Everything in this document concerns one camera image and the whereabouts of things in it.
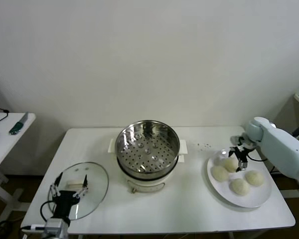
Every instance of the floor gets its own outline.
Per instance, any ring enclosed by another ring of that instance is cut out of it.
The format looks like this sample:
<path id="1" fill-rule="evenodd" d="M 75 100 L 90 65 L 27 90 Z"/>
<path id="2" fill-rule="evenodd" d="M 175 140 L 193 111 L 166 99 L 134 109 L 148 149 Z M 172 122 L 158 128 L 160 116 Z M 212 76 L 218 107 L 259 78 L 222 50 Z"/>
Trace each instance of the floor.
<path id="1" fill-rule="evenodd" d="M 24 188 L 24 193 L 21 196 L 22 202 L 31 202 L 35 195 L 37 188 L 42 180 L 41 177 L 16 177 L 9 176 L 9 182 L 4 184 L 2 187 L 6 189 L 9 193 L 13 193 L 16 188 Z M 285 189 L 296 189 L 298 185 L 295 180 L 284 177 L 284 176 L 273 176 L 278 188 L 280 190 Z M 296 218 L 296 225 L 292 228 L 269 230 L 266 233 L 260 235 L 258 239 L 288 239 L 297 238 L 299 239 L 299 198 L 297 199 L 287 199 L 287 204 L 289 205 L 294 217 Z M 0 201 L 0 214 L 4 209 L 5 204 Z M 24 216 L 25 213 L 13 212 L 9 220 L 18 219 Z M 18 229 L 21 224 L 21 220 L 13 223 L 12 233 L 7 237 L 7 239 L 17 239 Z M 245 235 L 245 232 L 234 233 L 237 238 L 239 236 Z M 39 239 L 38 235 L 33 235 L 31 239 Z M 76 239 L 77 236 L 71 236 L 71 239 Z M 124 236 L 85 236 L 85 239 L 229 239 L 228 233 L 214 233 L 214 234 L 189 234 L 189 235 L 124 235 Z"/>

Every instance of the white plate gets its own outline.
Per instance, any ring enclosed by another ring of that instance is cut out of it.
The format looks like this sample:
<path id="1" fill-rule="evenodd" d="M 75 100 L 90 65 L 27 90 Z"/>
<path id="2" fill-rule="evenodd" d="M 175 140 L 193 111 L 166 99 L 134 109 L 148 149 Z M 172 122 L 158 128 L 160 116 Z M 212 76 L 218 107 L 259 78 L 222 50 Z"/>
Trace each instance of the white plate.
<path id="1" fill-rule="evenodd" d="M 268 171 L 265 171 L 266 168 L 264 166 L 264 163 L 248 160 L 248 167 L 245 171 L 240 171 L 238 173 L 229 173 L 229 180 L 225 182 L 218 182 L 212 176 L 211 168 L 216 165 L 221 165 L 224 158 L 226 157 L 220 156 L 220 153 L 218 152 L 210 157 L 207 162 L 208 178 L 215 190 L 227 201 L 240 207 L 256 208 L 264 204 L 271 194 L 270 174 L 268 173 Z M 255 187 L 249 184 L 250 192 L 246 196 L 240 196 L 231 191 L 229 188 L 229 184 L 236 178 L 245 179 L 245 174 L 251 170 L 257 170 L 262 173 L 265 178 L 264 184 L 260 187 Z"/>

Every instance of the green object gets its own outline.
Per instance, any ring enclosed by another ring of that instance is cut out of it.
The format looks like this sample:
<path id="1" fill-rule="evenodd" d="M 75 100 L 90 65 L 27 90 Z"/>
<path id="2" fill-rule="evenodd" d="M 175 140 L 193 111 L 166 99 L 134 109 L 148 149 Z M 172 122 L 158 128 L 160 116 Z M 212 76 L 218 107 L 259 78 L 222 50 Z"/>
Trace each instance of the green object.
<path id="1" fill-rule="evenodd" d="M 11 135 L 15 135 L 15 134 L 18 134 L 19 131 L 22 129 L 22 127 L 24 126 L 24 123 L 27 121 L 28 119 L 28 114 L 29 112 L 26 112 L 22 118 L 17 122 L 15 123 L 15 125 L 13 126 L 12 129 L 10 129 L 9 131 L 9 134 Z"/>
<path id="2" fill-rule="evenodd" d="M 23 123 L 21 123 L 21 122 L 17 122 L 17 123 L 13 126 L 13 128 L 10 129 L 9 134 L 14 135 L 14 134 L 19 133 L 19 131 L 22 129 L 22 127 L 23 127 Z"/>

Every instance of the white table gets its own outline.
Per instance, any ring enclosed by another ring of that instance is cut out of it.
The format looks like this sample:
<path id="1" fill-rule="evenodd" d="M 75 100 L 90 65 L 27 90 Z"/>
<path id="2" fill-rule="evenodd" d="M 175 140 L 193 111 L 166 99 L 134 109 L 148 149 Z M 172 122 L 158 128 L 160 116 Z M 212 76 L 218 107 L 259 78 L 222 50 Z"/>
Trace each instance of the white table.
<path id="1" fill-rule="evenodd" d="M 2 119 L 6 114 L 0 113 L 0 119 Z M 8 117 L 0 122 L 0 164 L 27 131 L 30 125 L 35 120 L 35 114 L 30 113 L 28 115 L 28 120 L 25 122 L 23 128 L 17 135 L 9 135 L 9 130 L 17 123 L 24 113 L 9 113 Z M 0 184 L 2 182 L 8 182 L 8 179 L 0 172 Z M 3 200 L 7 205 L 0 216 L 0 222 L 6 220 L 11 211 L 25 211 L 29 207 L 29 203 L 20 203 L 18 201 L 23 190 L 16 189 L 13 195 L 10 195 L 3 188 L 0 187 L 0 199 Z"/>
<path id="2" fill-rule="evenodd" d="M 292 227 L 295 219 L 271 179 L 272 194 L 257 209 L 234 206 L 210 185 L 206 159 L 231 145 L 230 136 L 242 127 L 175 127 L 187 142 L 185 163 L 177 164 L 166 186 L 155 193 L 129 192 L 115 156 L 108 154 L 111 138 L 120 128 L 70 129 L 48 168 L 21 226 L 44 224 L 39 208 L 47 200 L 50 184 L 65 168 L 85 161 L 98 162 L 109 174 L 104 201 L 90 215 L 72 221 L 70 234 L 169 234 L 228 232 Z M 263 164 L 264 173 L 268 173 Z M 48 207 L 43 213 L 52 214 Z"/>

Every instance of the glass lid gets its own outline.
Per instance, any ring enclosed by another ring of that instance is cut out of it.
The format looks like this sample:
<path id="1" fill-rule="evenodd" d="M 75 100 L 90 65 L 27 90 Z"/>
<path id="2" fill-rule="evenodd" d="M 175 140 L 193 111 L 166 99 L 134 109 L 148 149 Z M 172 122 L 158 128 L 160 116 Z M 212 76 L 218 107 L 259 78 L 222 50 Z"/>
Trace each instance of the glass lid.
<path id="1" fill-rule="evenodd" d="M 70 220 L 77 220 L 89 215 L 103 201 L 107 193 L 109 176 L 103 166 L 93 162 L 78 163 L 65 169 L 58 190 L 79 192 L 82 190 L 85 176 L 88 190 L 80 198 L 80 202 L 72 206 Z M 48 200 L 52 200 L 51 190 L 48 193 Z M 55 204 L 50 203 L 49 208 L 53 213 Z"/>

